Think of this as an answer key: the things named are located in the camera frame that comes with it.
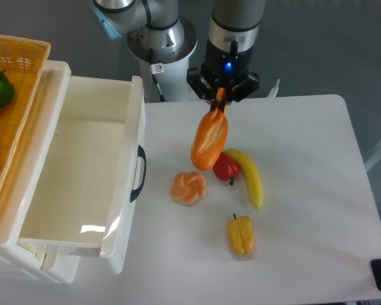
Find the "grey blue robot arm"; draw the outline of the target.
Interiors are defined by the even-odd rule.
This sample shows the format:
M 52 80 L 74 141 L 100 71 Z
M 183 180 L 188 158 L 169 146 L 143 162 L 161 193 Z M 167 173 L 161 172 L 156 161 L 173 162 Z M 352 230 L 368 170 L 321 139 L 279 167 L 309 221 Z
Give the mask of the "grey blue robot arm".
M 249 66 L 265 5 L 214 1 L 199 67 L 189 65 L 196 28 L 180 14 L 178 1 L 93 1 L 91 9 L 109 38 L 125 38 L 140 66 L 146 102 L 181 102 L 195 94 L 224 109 L 260 85 Z

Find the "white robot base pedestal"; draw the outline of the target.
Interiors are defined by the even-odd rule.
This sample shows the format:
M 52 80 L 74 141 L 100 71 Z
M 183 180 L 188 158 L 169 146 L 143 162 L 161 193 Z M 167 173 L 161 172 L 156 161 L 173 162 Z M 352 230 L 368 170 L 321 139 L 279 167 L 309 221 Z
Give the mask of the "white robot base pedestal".
M 146 103 L 185 102 L 189 59 L 197 46 L 194 26 L 185 17 L 167 29 L 145 26 L 127 35 L 128 48 L 138 60 Z

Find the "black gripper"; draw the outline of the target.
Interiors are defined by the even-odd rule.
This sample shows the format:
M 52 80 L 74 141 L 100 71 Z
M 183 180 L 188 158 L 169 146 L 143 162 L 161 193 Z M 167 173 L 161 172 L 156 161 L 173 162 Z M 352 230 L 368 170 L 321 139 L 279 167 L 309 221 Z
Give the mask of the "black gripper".
M 259 88 L 258 74 L 249 70 L 252 53 L 253 48 L 243 51 L 235 39 L 227 51 L 207 42 L 204 62 L 187 70 L 187 82 L 199 98 L 210 101 L 210 111 L 218 107 L 219 88 L 223 88 L 222 112 L 231 102 L 239 102 Z

